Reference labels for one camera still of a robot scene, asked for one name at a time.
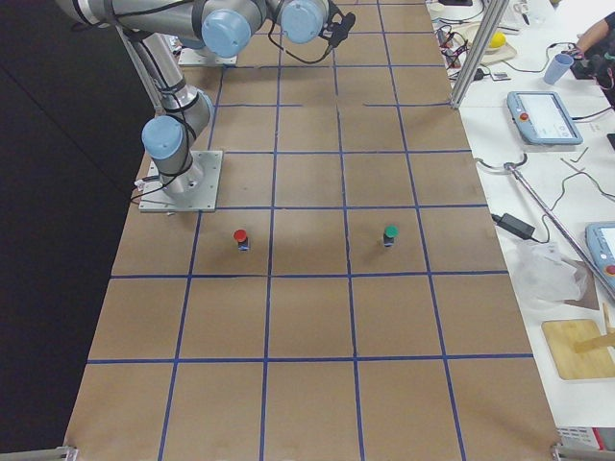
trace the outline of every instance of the metal rod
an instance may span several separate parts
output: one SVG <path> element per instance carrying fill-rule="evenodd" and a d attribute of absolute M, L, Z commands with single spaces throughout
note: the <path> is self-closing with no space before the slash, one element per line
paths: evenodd
<path fill-rule="evenodd" d="M 585 251 L 582 247 L 577 243 L 577 240 L 570 234 L 570 232 L 564 227 L 564 225 L 559 221 L 557 216 L 551 211 L 549 206 L 540 198 L 540 196 L 533 189 L 531 184 L 526 181 L 521 172 L 517 169 L 514 163 L 505 163 L 504 169 L 509 171 L 515 179 L 521 183 L 521 185 L 526 189 L 532 199 L 542 208 L 549 219 L 553 222 L 558 231 L 564 236 L 566 241 L 573 247 L 577 255 L 583 260 L 583 262 L 587 265 L 587 267 L 592 271 L 592 274 L 598 281 L 602 284 L 604 290 L 610 297 L 611 301 L 615 303 L 615 288 L 609 283 L 608 279 L 604 275 L 603 271 L 594 263 L 594 261 L 585 254 Z"/>

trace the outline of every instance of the plastic cup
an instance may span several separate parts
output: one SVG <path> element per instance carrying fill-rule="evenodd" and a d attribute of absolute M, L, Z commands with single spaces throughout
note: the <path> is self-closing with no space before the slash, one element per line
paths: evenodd
<path fill-rule="evenodd" d="M 545 72 L 545 76 L 543 77 L 545 84 L 553 85 L 561 79 L 561 76 L 570 69 L 574 61 L 575 59 L 572 56 L 564 53 L 553 56 L 553 59 L 549 63 L 549 67 L 547 67 L 547 72 Z"/>

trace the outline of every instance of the yellow object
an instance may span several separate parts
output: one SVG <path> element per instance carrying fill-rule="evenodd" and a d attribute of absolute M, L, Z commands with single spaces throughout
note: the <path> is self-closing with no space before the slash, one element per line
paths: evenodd
<path fill-rule="evenodd" d="M 501 48 L 506 44 L 506 36 L 501 32 L 496 32 L 491 37 L 491 42 L 489 43 L 489 48 Z"/>

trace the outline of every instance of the robotic arm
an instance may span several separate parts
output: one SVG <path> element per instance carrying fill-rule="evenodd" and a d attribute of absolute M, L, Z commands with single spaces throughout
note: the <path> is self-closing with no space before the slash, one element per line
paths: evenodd
<path fill-rule="evenodd" d="M 198 193 L 206 176 L 203 162 L 190 152 L 190 146 L 208 125 L 213 105 L 203 91 L 186 83 L 161 34 L 177 36 L 190 48 L 208 49 L 221 58 L 231 58 L 270 20 L 269 38 L 294 58 L 297 57 L 271 38 L 275 25 L 293 43 L 307 43 L 318 36 L 326 40 L 326 50 L 318 60 L 321 61 L 348 37 L 355 24 L 355 16 L 351 12 L 343 14 L 332 0 L 56 0 L 56 3 L 82 27 L 116 26 L 153 80 L 164 115 L 150 120 L 141 137 L 158 169 L 160 187 L 146 193 L 160 192 L 158 196 L 164 194 L 167 203 L 183 204 L 153 209 L 165 211 L 213 211 L 215 205 L 204 207 L 198 201 L 186 205 L 192 203 L 190 197 Z"/>

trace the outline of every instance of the cardboard surface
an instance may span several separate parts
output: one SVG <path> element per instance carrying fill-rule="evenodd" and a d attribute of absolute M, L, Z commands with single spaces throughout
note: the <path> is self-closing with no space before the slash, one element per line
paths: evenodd
<path fill-rule="evenodd" d="M 217 105 L 196 147 L 225 150 L 219 208 L 131 211 L 67 432 L 84 461 L 549 457 L 427 9 L 341 8 L 357 27 L 318 66 L 258 35 L 186 72 Z"/>

